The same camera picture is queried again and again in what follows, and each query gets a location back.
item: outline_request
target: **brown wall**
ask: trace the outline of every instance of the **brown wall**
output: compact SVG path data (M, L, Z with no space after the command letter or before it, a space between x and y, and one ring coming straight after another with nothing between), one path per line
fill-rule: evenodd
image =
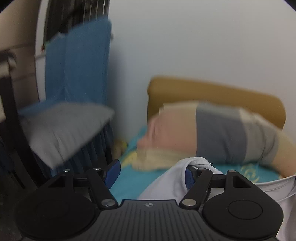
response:
M17 56L17 69L13 71L12 79L19 108L38 101L34 53L40 1L14 0L0 13L0 50L26 44L13 49Z

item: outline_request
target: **mattress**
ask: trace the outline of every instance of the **mattress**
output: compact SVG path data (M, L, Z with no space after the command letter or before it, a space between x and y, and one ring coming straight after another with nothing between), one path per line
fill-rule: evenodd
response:
M121 173L110 189L113 196L120 203L123 199L137 199L138 196L159 176L167 171L138 171L134 170L128 163L128 159L136 151L137 141L146 133L147 127L140 129L139 133L130 141L127 150L120 158L122 164ZM280 179L280 175L271 169L260 166L258 163L249 163L246 165L214 165L215 168L223 173L233 169L244 175L253 183L264 183Z

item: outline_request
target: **gray cushion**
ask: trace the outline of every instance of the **gray cushion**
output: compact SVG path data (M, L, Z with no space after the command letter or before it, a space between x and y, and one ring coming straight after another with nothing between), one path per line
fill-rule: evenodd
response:
M91 141L113 115L103 105L61 102L21 123L31 149L53 169Z

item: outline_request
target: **floor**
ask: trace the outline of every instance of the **floor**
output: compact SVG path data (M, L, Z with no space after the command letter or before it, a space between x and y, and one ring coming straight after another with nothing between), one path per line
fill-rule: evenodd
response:
M22 189L13 175L0 176L0 240L18 241L22 238L15 222L14 208L28 193L36 189L16 153L12 155L15 171L26 189Z

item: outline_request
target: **headboard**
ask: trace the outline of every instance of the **headboard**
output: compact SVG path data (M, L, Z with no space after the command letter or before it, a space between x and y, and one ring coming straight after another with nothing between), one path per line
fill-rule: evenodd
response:
M179 101L209 101L214 104L239 106L263 116L282 129L286 112L281 100L275 96L220 85L200 80L156 76L148 86L147 118L157 114L164 103Z

